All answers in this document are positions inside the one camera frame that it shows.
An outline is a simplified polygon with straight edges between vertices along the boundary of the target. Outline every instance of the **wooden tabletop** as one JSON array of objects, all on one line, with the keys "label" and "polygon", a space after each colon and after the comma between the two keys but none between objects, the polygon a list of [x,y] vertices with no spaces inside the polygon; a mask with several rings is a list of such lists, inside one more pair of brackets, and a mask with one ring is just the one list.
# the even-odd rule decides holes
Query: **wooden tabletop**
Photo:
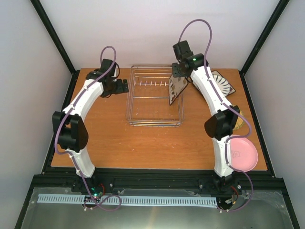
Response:
[{"label": "wooden tabletop", "polygon": [[[93,69],[81,69],[73,98]],[[254,126],[237,69],[216,69],[236,92],[228,100],[238,105]],[[120,78],[129,79],[130,69],[121,69]],[[211,117],[203,96],[192,85],[183,92],[184,122],[180,127],[130,126],[125,118],[127,94],[98,98],[85,119],[89,133],[88,152],[93,164],[102,168],[214,169],[214,148],[204,123]],[[244,135],[248,127],[234,130]],[[249,139],[257,148],[256,170],[267,170],[255,128]],[[67,155],[55,154],[53,167],[72,167]]]}]

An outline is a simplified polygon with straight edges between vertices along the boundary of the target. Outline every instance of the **white slotted strip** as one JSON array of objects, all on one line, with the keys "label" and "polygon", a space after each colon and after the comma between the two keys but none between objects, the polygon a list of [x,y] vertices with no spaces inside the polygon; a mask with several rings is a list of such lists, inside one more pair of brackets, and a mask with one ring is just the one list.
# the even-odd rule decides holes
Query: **white slotted strip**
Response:
[{"label": "white slotted strip", "polygon": [[[107,196],[103,196],[97,202],[102,201]],[[193,207],[209,207],[217,206],[216,198],[212,197],[136,197],[136,196],[120,196],[122,206],[193,206]],[[39,194],[38,203],[56,203],[56,204],[83,204],[86,195],[66,195],[66,194]],[[109,198],[103,204],[119,205],[118,198]]]}]

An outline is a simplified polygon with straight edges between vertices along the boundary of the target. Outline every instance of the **gray wall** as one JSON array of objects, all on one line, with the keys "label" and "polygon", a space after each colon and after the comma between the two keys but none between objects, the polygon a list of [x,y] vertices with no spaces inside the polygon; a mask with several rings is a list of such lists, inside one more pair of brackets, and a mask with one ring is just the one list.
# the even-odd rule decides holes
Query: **gray wall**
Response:
[{"label": "gray wall", "polygon": [[[99,65],[101,49],[113,45],[121,67],[172,63],[172,46],[193,19],[210,22],[208,54],[214,68],[241,68],[278,0],[41,0],[76,68]],[[184,34],[195,53],[204,52],[208,28]]]},{"label": "gray wall", "polygon": [[277,177],[305,228],[305,2],[290,1],[246,74]]},{"label": "gray wall", "polygon": [[14,228],[39,174],[70,73],[29,0],[0,1],[0,227]]}]

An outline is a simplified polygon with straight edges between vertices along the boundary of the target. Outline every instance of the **gray floor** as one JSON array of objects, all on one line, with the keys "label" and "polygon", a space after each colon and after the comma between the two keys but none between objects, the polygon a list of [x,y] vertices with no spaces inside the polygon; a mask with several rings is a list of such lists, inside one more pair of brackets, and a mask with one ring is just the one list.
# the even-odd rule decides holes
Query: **gray floor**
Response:
[{"label": "gray floor", "polygon": [[217,209],[200,207],[122,206],[115,212],[84,211],[75,204],[36,204],[37,193],[33,194],[23,229],[293,228],[279,192],[255,192],[254,199],[243,210],[221,214]]}]

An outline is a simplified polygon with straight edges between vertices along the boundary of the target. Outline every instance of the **black post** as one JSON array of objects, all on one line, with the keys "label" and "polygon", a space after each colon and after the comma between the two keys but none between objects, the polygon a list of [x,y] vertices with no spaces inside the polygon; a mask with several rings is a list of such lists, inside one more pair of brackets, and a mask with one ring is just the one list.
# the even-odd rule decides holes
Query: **black post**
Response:
[{"label": "black post", "polygon": [[289,0],[280,0],[279,3],[277,4],[275,10],[273,11],[269,21],[267,22],[267,24],[265,26],[263,32],[261,33],[261,35],[258,38],[254,48],[252,49],[250,55],[248,56],[246,62],[244,63],[244,66],[240,71],[241,76],[244,76],[246,74],[246,72],[249,70],[249,68],[250,68],[252,62],[254,61],[256,55],[260,51],[261,47],[263,46],[264,42],[266,41],[267,37],[269,36],[271,30],[273,29],[277,20],[281,16],[281,14],[284,11],[288,2],[289,2]]},{"label": "black post", "polygon": [[69,71],[71,72],[71,74],[74,74],[75,68],[67,54],[67,52],[65,51],[59,37],[57,36],[56,31],[54,30],[52,23],[50,22],[50,19],[46,13],[46,11],[44,11],[44,8],[41,4],[41,2],[39,0],[30,0],[31,3],[33,4],[35,10],[37,11],[42,23],[44,24],[44,26],[46,27],[49,35],[51,36],[54,44],[56,45],[59,53],[61,54],[61,57],[63,58],[63,61],[65,61]]}]

